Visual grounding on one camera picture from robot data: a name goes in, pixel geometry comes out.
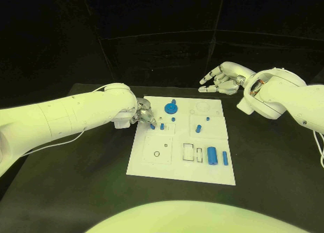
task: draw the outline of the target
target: white cable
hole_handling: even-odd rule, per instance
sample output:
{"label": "white cable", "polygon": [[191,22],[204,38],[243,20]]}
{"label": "white cable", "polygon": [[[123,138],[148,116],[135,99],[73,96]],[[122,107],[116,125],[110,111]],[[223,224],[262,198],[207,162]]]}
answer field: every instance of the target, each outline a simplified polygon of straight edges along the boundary
{"label": "white cable", "polygon": [[97,91],[102,87],[105,87],[106,85],[100,86],[99,88],[96,88],[92,92]]}
{"label": "white cable", "polygon": [[48,146],[45,146],[45,147],[41,147],[40,149],[37,149],[37,150],[34,150],[34,151],[31,151],[31,152],[22,154],[20,157],[22,157],[22,156],[25,156],[25,155],[34,153],[35,151],[38,151],[38,150],[41,150],[41,149],[44,149],[44,148],[54,147],[54,146],[60,146],[60,145],[63,145],[63,144],[67,144],[67,143],[73,142],[73,141],[80,137],[80,135],[81,135],[83,132],[84,132],[84,131],[80,132],[80,134],[77,135],[77,137],[76,137],[73,140],[70,140],[70,141],[67,141],[67,142],[61,142],[61,143],[53,144],[53,145],[48,145]]}
{"label": "white cable", "polygon": [[[322,144],[324,144],[324,136],[322,136],[321,133],[318,133],[318,134],[321,136]],[[315,132],[314,132],[314,139],[315,139],[316,147],[318,147],[319,154],[321,154],[321,167],[324,168],[324,147],[322,147],[322,151],[321,151],[321,146],[319,146],[319,142],[318,142],[318,139],[316,139],[316,136],[315,136]]]}

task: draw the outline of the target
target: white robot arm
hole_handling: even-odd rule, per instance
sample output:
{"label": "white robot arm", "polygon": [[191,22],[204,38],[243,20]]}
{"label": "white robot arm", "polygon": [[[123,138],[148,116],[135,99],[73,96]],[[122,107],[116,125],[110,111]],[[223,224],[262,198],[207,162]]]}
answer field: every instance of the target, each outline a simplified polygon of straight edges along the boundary
{"label": "white robot arm", "polygon": [[324,85],[306,86],[303,80],[282,68],[254,73],[233,62],[223,62],[200,80],[204,84],[214,78],[214,85],[198,88],[198,92],[236,93],[244,88],[236,105],[250,114],[253,111],[267,119],[276,119],[285,111],[296,123],[324,134]]}
{"label": "white robot arm", "polygon": [[109,121],[116,129],[129,127],[135,121],[155,125],[149,102],[135,98],[122,83],[103,86],[103,91],[1,109],[0,176],[35,146]]}

